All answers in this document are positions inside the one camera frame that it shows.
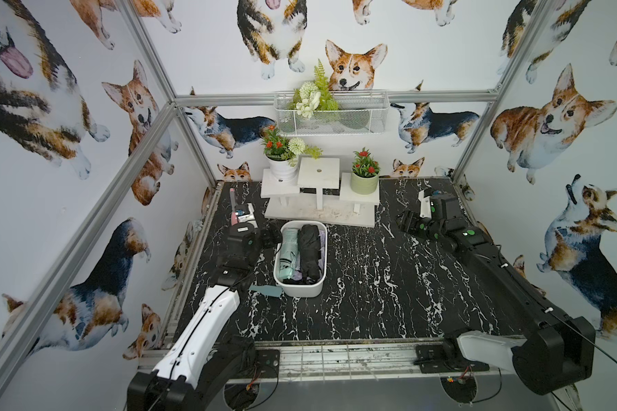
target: white wire basket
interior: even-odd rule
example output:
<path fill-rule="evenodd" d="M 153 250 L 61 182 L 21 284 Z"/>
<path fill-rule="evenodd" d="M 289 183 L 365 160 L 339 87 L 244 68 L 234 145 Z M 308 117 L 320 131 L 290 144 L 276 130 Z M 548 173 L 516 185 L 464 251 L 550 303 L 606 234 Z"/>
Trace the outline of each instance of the white wire basket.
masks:
<path fill-rule="evenodd" d="M 291 107 L 294 94 L 294 91 L 279 91 L 274 95 L 276 126 L 284 136 L 380 134 L 386 129 L 390 106 L 385 90 L 333 91 L 338 110 L 315 110 L 310 119 Z"/>

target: white plastic basket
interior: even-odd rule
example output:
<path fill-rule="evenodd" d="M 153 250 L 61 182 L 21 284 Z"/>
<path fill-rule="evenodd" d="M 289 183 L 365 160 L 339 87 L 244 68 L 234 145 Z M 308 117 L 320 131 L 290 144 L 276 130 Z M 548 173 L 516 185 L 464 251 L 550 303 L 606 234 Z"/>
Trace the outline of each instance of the white plastic basket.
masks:
<path fill-rule="evenodd" d="M 386 129 L 390 105 L 385 90 L 333 91 L 338 110 L 316 110 L 310 119 L 291 107 L 294 94 L 279 91 L 274 95 L 276 126 L 284 136 L 380 134 Z"/>
<path fill-rule="evenodd" d="M 324 266 L 323 266 L 324 271 L 322 273 L 322 278 L 320 278 L 320 281 L 313 285 L 284 284 L 279 280 L 279 259 L 280 259 L 281 253 L 277 252 L 276 258 L 274 259 L 274 271 L 273 271 L 274 281 L 276 281 L 276 284 L 279 287 L 283 288 L 283 291 L 290 297 L 309 297 L 309 298 L 317 297 L 322 292 L 322 283 L 324 283 L 324 279 L 327 277 L 327 245 L 329 242 L 329 236 L 327 235 L 327 227 L 324 224 L 322 224 L 319 221 L 309 221 L 309 220 L 288 221 L 287 223 L 283 225 L 283 227 L 281 227 L 281 233 L 283 233 L 283 231 L 286 228 L 300 229 L 307 224 L 318 226 L 318 230 L 325 233 L 324 235 Z M 276 251 L 279 251 L 280 248 L 281 248 L 281 244 L 277 246 Z"/>

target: black marble tabletop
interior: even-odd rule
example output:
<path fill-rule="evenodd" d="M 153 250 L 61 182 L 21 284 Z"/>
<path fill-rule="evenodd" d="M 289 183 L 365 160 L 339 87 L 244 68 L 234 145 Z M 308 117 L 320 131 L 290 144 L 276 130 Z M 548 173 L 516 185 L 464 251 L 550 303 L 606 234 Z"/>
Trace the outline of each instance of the black marble tabletop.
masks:
<path fill-rule="evenodd" d="M 261 183 L 226 183 L 209 229 L 197 274 L 178 324 L 176 338 L 192 318 L 214 273 L 218 252 L 226 250 L 231 212 L 229 188 L 238 202 L 252 202 L 259 222 L 268 199 Z M 250 292 L 240 301 L 223 332 L 256 341 L 357 340 L 441 337 L 462 327 L 514 335 L 510 319 L 492 302 L 474 273 L 435 242 L 401 233 L 395 216 L 418 210 L 418 193 L 432 187 L 455 194 L 445 178 L 380 180 L 380 205 L 374 228 L 329 224 L 327 276 L 322 293 L 310 299 L 266 297 Z M 263 253 L 254 284 L 275 285 L 274 252 Z"/>

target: white flower pot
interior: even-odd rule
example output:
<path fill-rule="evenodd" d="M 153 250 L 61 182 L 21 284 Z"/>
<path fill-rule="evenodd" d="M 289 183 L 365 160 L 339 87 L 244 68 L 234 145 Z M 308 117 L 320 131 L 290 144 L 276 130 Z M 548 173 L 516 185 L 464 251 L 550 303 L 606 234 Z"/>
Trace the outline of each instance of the white flower pot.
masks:
<path fill-rule="evenodd" d="M 280 183 L 292 184 L 299 175 L 299 160 L 294 167 L 288 164 L 288 160 L 277 161 L 268 158 L 272 175 L 279 179 Z"/>

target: cable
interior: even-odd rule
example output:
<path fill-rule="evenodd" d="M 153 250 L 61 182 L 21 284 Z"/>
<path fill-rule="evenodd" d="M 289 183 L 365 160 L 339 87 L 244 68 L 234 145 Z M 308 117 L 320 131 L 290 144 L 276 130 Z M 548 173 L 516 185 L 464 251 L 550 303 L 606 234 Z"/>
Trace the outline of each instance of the cable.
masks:
<path fill-rule="evenodd" d="M 567 405 L 565 403 L 562 402 L 562 400 L 560 398 L 558 398 L 557 395 L 553 394 L 553 396 L 555 397 L 556 400 L 558 400 L 560 402 L 560 404 L 562 404 L 566 409 L 568 409 L 569 411 L 574 411 L 571 408 L 567 407 Z"/>
<path fill-rule="evenodd" d="M 270 368 L 272 371 L 274 371 L 274 374 L 276 374 L 276 385 L 274 385 L 274 389 L 271 391 L 271 394 L 266 399 L 264 399 L 262 402 L 256 404 L 254 407 L 245 408 L 245 411 L 253 410 L 255 407 L 263 405 L 267 400 L 269 400 L 271 398 L 272 395 L 274 395 L 274 392 L 276 391 L 276 388 L 279 386 L 279 373 L 272 366 L 268 366 L 266 364 L 266 365 L 264 365 L 264 367 Z"/>
<path fill-rule="evenodd" d="M 501 392 L 501 390 L 503 389 L 503 374 L 501 374 L 501 369 L 498 369 L 498 378 L 500 380 L 500 384 L 498 385 L 498 391 L 496 391 L 496 393 L 494 395 L 492 395 L 491 397 L 485 398 L 483 400 L 475 400 L 475 401 L 471 401 L 471 404 L 477 404 L 478 402 L 483 402 L 483 401 L 488 401 L 492 398 L 494 398 L 495 396 L 498 395 L 498 393 Z"/>
<path fill-rule="evenodd" d="M 601 351 L 603 354 L 605 354 L 606 357 L 610 358 L 613 362 L 615 362 L 615 364 L 617 364 L 617 360 L 613 358 L 613 356 L 611 356 L 610 354 L 608 354 L 604 349 L 600 348 L 598 345 L 596 345 L 594 342 L 590 341 L 585 335 L 581 334 L 578 330 L 576 330 L 574 327 L 572 327 L 571 325 L 569 325 L 568 323 L 566 323 L 565 321 L 562 321 L 560 318 L 558 318 L 555 314 L 553 314 L 553 308 L 548 308 L 546 309 L 546 311 L 544 312 L 548 312 L 551 314 L 551 316 L 553 316 L 556 320 L 560 321 L 562 324 L 565 324 L 567 327 L 569 327 L 574 333 L 580 335 L 585 341 L 589 342 L 590 344 L 592 344 L 594 347 L 596 347 L 597 350 Z"/>

